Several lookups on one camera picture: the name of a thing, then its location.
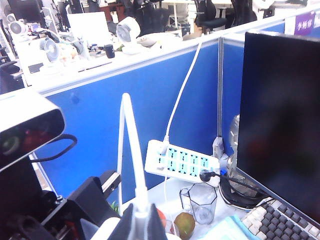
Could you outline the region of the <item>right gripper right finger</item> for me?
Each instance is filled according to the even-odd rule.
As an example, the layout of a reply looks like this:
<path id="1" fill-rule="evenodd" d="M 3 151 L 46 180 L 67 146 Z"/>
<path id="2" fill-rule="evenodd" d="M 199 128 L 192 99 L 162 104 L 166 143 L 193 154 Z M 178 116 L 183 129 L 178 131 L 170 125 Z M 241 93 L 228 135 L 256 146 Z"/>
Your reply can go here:
<path id="1" fill-rule="evenodd" d="M 159 217 L 156 205 L 150 205 L 150 211 L 147 221 L 147 239 L 148 240 L 167 240 L 165 228 Z"/>

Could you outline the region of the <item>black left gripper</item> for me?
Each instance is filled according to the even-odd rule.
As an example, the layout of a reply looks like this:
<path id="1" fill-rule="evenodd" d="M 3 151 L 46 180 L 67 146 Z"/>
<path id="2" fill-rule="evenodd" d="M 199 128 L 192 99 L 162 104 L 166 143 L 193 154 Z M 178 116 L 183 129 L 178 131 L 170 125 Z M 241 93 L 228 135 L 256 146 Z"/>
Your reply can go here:
<path id="1" fill-rule="evenodd" d="M 28 159 L 0 173 L 0 238 L 56 240 L 66 232 L 67 240 L 83 240 L 81 220 L 100 227 L 119 214 L 105 199 L 101 181 L 87 178 L 67 199 L 58 201 L 52 191 L 42 190 Z"/>

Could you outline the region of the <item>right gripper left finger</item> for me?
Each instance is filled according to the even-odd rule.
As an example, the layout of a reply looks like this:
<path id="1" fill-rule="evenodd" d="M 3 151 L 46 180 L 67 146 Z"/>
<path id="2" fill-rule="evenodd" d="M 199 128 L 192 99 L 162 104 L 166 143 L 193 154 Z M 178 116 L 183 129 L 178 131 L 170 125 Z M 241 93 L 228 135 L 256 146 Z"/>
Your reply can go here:
<path id="1" fill-rule="evenodd" d="M 136 218 L 135 206 L 130 203 L 124 211 L 122 218 L 109 236 L 110 240 L 135 240 L 136 239 Z"/>

